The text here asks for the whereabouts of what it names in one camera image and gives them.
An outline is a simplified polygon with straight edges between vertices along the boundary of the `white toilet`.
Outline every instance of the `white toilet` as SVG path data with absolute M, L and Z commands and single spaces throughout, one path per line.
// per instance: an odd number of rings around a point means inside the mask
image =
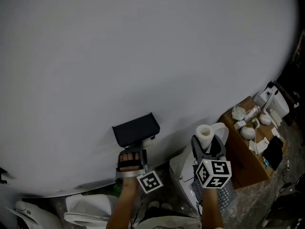
M 104 194 L 73 195 L 66 198 L 64 219 L 87 229 L 104 229 L 117 202 L 117 197 Z
M 22 218 L 29 229 L 62 229 L 59 218 L 37 205 L 17 201 L 15 210 L 6 207 L 10 212 Z

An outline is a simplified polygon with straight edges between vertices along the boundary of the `concrete floor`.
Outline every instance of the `concrete floor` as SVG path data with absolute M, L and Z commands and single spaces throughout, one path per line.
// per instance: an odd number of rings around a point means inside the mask
M 286 155 L 289 158 L 291 165 L 289 172 L 285 176 L 285 181 L 295 182 L 297 178 L 305 172 L 305 148 L 301 147 L 303 136 L 295 123 L 293 123 L 290 127 L 288 127 L 286 123 L 283 123 L 279 128 L 279 133 L 287 141 Z M 236 199 L 223 213 L 224 227 L 226 229 L 261 228 L 261 223 L 265 217 L 266 212 L 271 207 L 275 196 L 279 194 L 279 189 L 283 185 L 283 165 L 283 162 L 281 162 L 279 168 L 269 180 L 249 187 L 241 188 L 236 191 Z M 193 211 L 187 203 L 184 202 L 183 198 L 179 197 L 177 192 L 175 192 L 169 177 L 168 170 L 168 164 L 157 168 L 157 173 L 163 181 L 164 186 L 144 197 L 142 201 L 143 205 L 139 212 L 137 221 L 142 219 L 148 203 L 153 200 L 158 200 L 161 203 L 170 203 L 175 211 L 195 218 L 199 218 L 199 215 Z M 289 189 L 287 189 L 286 192 L 282 195 L 291 192 L 294 192 L 293 185 L 289 187 Z M 113 185 L 85 193 L 84 195 L 101 193 L 108 195 L 118 195 L 118 193 L 115 192 L 115 189 L 113 189 Z M 140 206 L 141 196 L 142 191 L 139 189 L 139 195 L 137 201 L 135 201 L 135 208 Z M 37 204 L 39 207 L 57 214 L 61 219 L 64 229 L 84 228 L 73 225 L 63 219 L 63 214 L 66 212 L 65 197 L 48 199 L 35 198 L 27 199 L 26 201 Z M 287 221 L 273 221 L 268 226 L 272 228 L 285 229 L 287 228 L 287 225 L 289 225 L 289 222 Z

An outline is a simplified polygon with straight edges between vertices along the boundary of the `brown cardboard box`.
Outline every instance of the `brown cardboard box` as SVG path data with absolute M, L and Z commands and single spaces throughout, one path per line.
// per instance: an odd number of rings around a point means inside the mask
M 255 105 L 255 102 L 250 97 L 238 104 L 246 111 Z M 262 157 L 263 153 L 256 155 L 254 151 L 249 150 L 249 141 L 244 140 L 240 136 L 240 130 L 235 130 L 234 128 L 236 121 L 232 118 L 232 110 L 223 114 L 219 122 L 223 122 L 229 129 L 229 136 L 225 146 L 227 160 L 231 162 L 233 187 L 235 189 L 246 187 L 270 178 L 274 170 L 271 167 L 266 169 Z M 247 127 L 253 127 L 253 124 L 248 123 Z M 260 142 L 264 137 L 271 141 L 273 138 L 272 128 L 274 128 L 272 123 L 270 125 L 261 125 L 257 129 L 256 142 Z M 284 143 L 282 149 L 284 153 L 286 142 L 283 139 L 282 141 Z

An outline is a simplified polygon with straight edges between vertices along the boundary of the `forearm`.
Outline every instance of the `forearm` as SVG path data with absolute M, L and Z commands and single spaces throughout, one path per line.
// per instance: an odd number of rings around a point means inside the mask
M 106 229 L 127 229 L 131 217 L 133 201 L 137 191 L 123 187 L 118 203 L 107 223 Z
M 224 227 L 221 213 L 218 208 L 217 190 L 204 189 L 203 195 L 203 209 L 202 209 L 202 228 L 215 229 L 217 227 Z

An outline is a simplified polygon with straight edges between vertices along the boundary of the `sneaker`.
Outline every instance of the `sneaker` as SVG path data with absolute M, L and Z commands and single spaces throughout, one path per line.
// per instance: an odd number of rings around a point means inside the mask
M 267 212 L 267 214 L 266 214 L 266 216 L 265 216 L 265 218 L 264 218 L 264 220 L 263 220 L 263 222 L 262 222 L 262 228 L 266 227 L 267 224 L 272 220 L 272 219 L 267 219 L 267 216 L 268 216 L 268 214 L 269 214 L 270 211 L 271 211 L 271 209 L 268 210 L 268 212 Z
M 173 210 L 172 206 L 170 204 L 168 204 L 168 203 L 162 203 L 161 204 L 161 208 Z
M 160 202 L 159 201 L 152 201 L 149 203 L 148 208 L 151 207 L 156 207 L 156 208 L 160 208 Z

